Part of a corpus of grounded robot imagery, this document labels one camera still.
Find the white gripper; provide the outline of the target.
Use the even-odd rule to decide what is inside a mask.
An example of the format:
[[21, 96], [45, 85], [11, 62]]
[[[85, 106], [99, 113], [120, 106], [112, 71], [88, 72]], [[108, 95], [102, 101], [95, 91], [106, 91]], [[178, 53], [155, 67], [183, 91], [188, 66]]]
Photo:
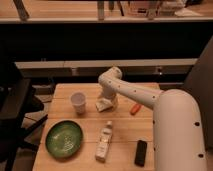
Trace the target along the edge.
[[108, 101], [110, 101], [113, 104], [113, 107], [116, 107], [117, 104], [118, 104], [118, 99], [117, 99], [117, 95], [116, 94], [107, 96], [106, 94], [101, 93], [99, 95], [98, 99], [97, 99], [97, 102], [100, 101], [100, 100], [108, 100]]

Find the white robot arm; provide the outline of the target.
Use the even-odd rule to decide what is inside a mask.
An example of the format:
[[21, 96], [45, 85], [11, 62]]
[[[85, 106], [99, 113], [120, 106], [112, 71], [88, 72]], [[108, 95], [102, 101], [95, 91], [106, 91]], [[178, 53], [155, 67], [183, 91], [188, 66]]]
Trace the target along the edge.
[[118, 67], [102, 73], [98, 83], [104, 98], [119, 93], [153, 110], [155, 171], [207, 171], [200, 109], [189, 93], [123, 81]]

